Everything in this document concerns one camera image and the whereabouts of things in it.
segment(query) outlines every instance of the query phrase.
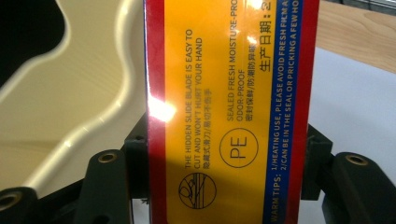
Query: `black bracket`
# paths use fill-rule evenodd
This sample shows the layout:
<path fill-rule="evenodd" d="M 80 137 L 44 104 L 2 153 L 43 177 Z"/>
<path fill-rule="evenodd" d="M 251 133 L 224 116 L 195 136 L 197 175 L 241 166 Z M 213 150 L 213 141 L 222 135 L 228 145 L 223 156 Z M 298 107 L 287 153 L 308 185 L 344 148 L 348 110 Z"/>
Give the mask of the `black bracket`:
<path fill-rule="evenodd" d="M 309 127 L 302 200 L 318 200 L 327 223 L 396 223 L 396 188 L 378 165 L 355 153 L 332 155 L 332 142 Z M 0 223 L 133 223 L 131 199 L 149 198 L 147 118 L 121 150 L 94 155 L 85 178 L 37 199 L 35 191 L 0 191 Z"/>

